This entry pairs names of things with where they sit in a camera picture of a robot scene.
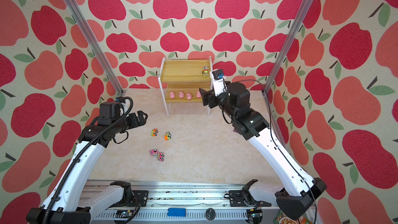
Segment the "multicolour toy car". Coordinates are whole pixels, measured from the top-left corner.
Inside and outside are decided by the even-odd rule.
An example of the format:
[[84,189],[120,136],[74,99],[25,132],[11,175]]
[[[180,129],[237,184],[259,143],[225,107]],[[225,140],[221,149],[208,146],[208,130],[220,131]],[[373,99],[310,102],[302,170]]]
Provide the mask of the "multicolour toy car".
[[203,71],[202,71],[203,77],[208,77],[209,76],[209,69],[207,66],[203,66]]

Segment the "wooden two-tier shelf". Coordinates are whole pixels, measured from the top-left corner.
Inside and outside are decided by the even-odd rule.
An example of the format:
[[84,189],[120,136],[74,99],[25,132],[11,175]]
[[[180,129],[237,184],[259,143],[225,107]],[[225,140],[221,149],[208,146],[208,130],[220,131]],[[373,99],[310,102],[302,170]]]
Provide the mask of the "wooden two-tier shelf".
[[[213,87],[211,78],[203,77],[203,66],[212,69],[212,58],[207,60],[181,60],[163,58],[158,75],[158,83],[166,115],[171,113],[171,107],[177,103],[201,103],[196,94],[200,88],[210,90]],[[170,98],[170,92],[176,94],[174,99]],[[179,98],[179,91],[184,92],[184,98]],[[192,94],[192,100],[187,99],[187,93]]]

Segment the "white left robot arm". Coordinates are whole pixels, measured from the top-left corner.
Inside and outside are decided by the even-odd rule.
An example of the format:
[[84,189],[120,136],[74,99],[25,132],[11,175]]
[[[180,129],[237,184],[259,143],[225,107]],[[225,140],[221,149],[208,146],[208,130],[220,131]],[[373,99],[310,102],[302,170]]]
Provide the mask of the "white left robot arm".
[[141,127],[148,115],[142,111],[123,115],[117,120],[102,121],[84,128],[75,153],[57,185],[41,207],[29,210],[30,224],[89,224],[98,214],[113,205],[139,204],[134,199],[131,184],[114,181],[105,190],[89,199],[83,206],[79,200],[94,165],[116,134]]

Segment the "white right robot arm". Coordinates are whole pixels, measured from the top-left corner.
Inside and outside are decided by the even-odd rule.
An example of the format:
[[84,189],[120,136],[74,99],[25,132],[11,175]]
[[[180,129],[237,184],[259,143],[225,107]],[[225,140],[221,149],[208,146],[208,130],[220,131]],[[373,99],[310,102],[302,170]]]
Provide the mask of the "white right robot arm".
[[250,92],[241,83],[221,83],[210,91],[199,90],[205,106],[220,107],[231,118],[234,129],[267,160],[283,183],[275,193],[276,205],[293,220],[298,220],[326,190],[320,178],[313,178],[273,137],[271,123],[250,107]]

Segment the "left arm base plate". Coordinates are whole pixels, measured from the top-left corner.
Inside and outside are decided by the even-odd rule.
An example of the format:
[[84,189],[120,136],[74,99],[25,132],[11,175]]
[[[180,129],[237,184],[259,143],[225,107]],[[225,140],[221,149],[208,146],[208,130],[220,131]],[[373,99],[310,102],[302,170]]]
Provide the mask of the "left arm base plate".
[[148,194],[148,190],[131,190],[129,192],[124,192],[122,199],[113,204],[112,207],[146,207]]

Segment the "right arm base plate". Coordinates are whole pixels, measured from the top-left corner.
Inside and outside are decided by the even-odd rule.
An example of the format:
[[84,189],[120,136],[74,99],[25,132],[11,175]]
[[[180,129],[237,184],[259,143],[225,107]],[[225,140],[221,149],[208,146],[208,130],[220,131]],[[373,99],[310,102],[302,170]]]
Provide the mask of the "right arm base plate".
[[242,190],[230,190],[223,197],[230,201],[231,207],[271,207],[272,204],[264,201],[257,201],[250,194],[249,189],[254,183],[258,182],[257,179],[252,179],[248,182]]

